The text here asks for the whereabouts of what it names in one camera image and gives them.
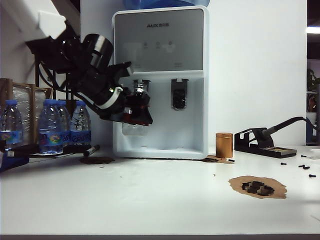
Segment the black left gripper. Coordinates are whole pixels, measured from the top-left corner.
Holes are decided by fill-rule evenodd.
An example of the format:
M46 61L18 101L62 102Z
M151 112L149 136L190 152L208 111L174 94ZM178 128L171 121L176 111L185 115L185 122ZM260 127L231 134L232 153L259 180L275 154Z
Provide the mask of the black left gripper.
M105 120L119 121L117 115L124 112L125 107L131 113L124 113L124 122L132 125L151 125L153 119L149 112L150 96L147 92L134 92L126 97L122 86L109 87L99 93L97 107L100 117Z

